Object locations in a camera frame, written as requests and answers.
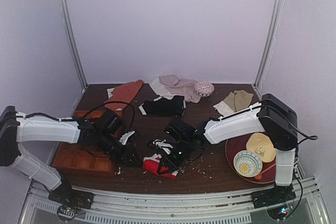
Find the blue and white patterned plate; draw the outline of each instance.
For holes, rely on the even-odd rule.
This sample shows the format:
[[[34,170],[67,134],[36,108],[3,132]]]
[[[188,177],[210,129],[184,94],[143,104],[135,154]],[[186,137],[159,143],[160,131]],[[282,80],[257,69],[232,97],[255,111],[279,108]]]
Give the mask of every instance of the blue and white patterned plate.
[[[233,164],[237,173],[244,177],[254,177],[258,175],[263,168],[260,157],[249,151],[238,152],[233,159]]]

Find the yellow plate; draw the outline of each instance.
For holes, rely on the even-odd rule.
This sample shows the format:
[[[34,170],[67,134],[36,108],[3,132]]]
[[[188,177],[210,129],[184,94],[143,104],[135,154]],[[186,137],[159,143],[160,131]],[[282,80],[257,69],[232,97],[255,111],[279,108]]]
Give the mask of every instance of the yellow plate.
[[[260,157],[264,163],[272,162],[276,151],[271,139],[262,133],[254,133],[246,143],[246,149]]]

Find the orange spoon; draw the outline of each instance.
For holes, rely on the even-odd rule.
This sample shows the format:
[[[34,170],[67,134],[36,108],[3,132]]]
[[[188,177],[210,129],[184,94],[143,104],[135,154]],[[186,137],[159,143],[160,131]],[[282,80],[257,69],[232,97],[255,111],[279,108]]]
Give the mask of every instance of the orange spoon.
[[[268,170],[271,170],[275,165],[276,165],[275,163],[272,164],[270,167],[268,167],[267,169],[263,170],[261,173],[259,173],[258,175],[256,175],[254,178],[256,180],[261,180],[262,174],[265,173],[265,172],[267,172]]]

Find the pink patterned bowl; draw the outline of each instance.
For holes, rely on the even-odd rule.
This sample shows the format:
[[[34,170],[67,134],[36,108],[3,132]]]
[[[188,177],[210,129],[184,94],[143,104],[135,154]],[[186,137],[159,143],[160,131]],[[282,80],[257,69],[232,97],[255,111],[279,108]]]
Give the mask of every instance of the pink patterned bowl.
[[[199,81],[195,83],[194,88],[200,97],[208,97],[215,90],[215,87],[208,81]]]

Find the round red tray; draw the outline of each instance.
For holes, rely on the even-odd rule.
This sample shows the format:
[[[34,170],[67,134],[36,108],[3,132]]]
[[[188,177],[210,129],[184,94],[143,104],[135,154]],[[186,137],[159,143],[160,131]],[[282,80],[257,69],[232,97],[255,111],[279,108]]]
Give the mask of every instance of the round red tray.
[[[228,139],[225,144],[226,159],[229,165],[231,166],[231,168],[236,172],[236,174],[238,174],[244,180],[250,181],[255,184],[273,183],[275,181],[275,171],[276,171],[275,167],[263,173],[263,177],[261,178],[261,180],[256,180],[254,177],[252,178],[243,177],[239,173],[237,173],[236,169],[234,168],[234,165],[233,165],[234,157],[236,156],[238,152],[246,150],[246,143],[249,140],[251,135],[252,134],[248,134],[248,135]],[[275,159],[270,163],[263,163],[261,171],[267,169],[269,166],[273,165],[274,163],[275,163]]]

